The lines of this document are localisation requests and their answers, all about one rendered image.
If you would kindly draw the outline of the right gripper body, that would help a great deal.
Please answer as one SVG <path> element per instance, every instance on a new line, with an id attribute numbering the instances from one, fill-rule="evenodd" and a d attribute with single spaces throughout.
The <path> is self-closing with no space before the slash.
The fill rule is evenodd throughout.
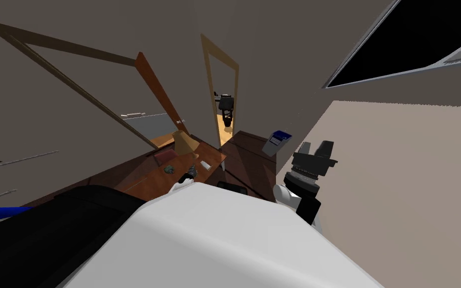
<path id="1" fill-rule="evenodd" d="M 298 153 L 293 154 L 292 170 L 306 177 L 324 177 L 330 167 L 338 163 L 337 160 L 325 156 Z"/>

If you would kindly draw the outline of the tan lamp shade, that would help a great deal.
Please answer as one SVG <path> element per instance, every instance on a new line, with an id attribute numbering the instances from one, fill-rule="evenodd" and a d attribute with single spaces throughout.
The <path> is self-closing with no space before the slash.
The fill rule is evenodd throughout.
<path id="1" fill-rule="evenodd" d="M 172 132 L 172 138 L 174 141 L 174 151 L 179 155 L 193 154 L 200 143 L 191 138 L 183 130 L 177 130 Z"/>

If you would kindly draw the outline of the grey and blue box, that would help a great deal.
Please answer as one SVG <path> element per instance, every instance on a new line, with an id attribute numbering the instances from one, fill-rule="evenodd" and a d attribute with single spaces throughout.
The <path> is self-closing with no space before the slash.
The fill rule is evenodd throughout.
<path id="1" fill-rule="evenodd" d="M 290 139 L 292 135 L 282 131 L 277 130 L 271 134 L 264 146 L 262 151 L 269 157 L 274 156 Z"/>

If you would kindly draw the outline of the dark red book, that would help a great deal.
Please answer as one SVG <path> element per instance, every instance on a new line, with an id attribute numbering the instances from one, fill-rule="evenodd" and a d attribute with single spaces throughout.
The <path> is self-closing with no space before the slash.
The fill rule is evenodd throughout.
<path id="1" fill-rule="evenodd" d="M 153 158 L 158 166 L 162 166 L 163 164 L 175 159 L 178 156 L 179 154 L 176 153 L 174 149 L 169 148 L 155 153 Z"/>

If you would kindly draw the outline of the brown wooden table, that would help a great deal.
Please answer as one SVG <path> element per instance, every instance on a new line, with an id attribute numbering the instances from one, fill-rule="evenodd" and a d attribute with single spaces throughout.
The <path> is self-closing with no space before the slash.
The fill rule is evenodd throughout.
<path id="1" fill-rule="evenodd" d="M 172 186 L 188 172 L 193 164 L 195 164 L 197 171 L 197 176 L 194 178 L 194 181 L 205 183 L 218 166 L 226 159 L 226 155 L 223 152 L 205 142 L 200 142 L 194 153 L 198 155 L 198 158 L 194 159 L 191 153 L 179 155 L 175 159 L 155 168 L 139 180 L 123 188 L 119 188 L 118 190 L 144 201 L 150 201 L 167 194 Z M 201 165 L 201 161 L 205 161 L 211 165 L 211 169 L 206 170 Z M 164 172 L 164 168 L 168 165 L 175 168 L 173 174 Z"/>

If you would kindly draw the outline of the dark brown cabinet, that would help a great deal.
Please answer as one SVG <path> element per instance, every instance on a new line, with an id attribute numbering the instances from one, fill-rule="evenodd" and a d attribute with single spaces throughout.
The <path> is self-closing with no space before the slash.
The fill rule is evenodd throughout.
<path id="1" fill-rule="evenodd" d="M 251 197 L 274 203 L 277 164 L 275 156 L 267 156 L 262 151 L 266 141 L 266 138 L 238 131 L 219 148 L 226 158 L 205 183 L 216 186 L 223 181 L 242 186 Z"/>

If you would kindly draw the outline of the black office chair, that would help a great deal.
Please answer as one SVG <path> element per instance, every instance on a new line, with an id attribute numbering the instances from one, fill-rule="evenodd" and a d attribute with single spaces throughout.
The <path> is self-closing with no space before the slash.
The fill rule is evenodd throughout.
<path id="1" fill-rule="evenodd" d="M 216 114 L 222 117 L 223 124 L 226 128 L 231 127 L 233 121 L 235 99 L 229 94 L 219 95 L 213 92 Z"/>

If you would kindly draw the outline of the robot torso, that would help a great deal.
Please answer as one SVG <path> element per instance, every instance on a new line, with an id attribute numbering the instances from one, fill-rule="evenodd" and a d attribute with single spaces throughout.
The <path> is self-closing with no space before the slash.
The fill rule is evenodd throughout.
<path id="1" fill-rule="evenodd" d="M 195 182 L 143 204 L 57 288 L 384 288 L 287 206 Z"/>

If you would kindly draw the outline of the brown wooden door leaf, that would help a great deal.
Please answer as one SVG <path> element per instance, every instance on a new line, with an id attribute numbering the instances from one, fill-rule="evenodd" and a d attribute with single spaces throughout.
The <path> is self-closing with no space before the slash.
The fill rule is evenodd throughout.
<path id="1" fill-rule="evenodd" d="M 158 77 L 154 73 L 150 63 L 141 51 L 138 53 L 134 61 L 134 67 L 137 69 L 138 73 L 143 78 L 152 94 L 158 100 L 161 107 L 165 110 L 166 114 L 173 121 L 176 128 L 178 130 L 184 131 L 189 135 L 190 133 L 186 128 L 182 118 L 178 114 L 178 111 L 175 109 Z"/>

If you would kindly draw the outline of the dark window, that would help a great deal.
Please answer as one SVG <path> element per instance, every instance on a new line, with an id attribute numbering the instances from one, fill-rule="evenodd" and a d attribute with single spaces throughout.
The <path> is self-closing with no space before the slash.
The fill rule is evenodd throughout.
<path id="1" fill-rule="evenodd" d="M 327 87 L 426 68 L 461 48 L 461 0 L 396 0 Z"/>

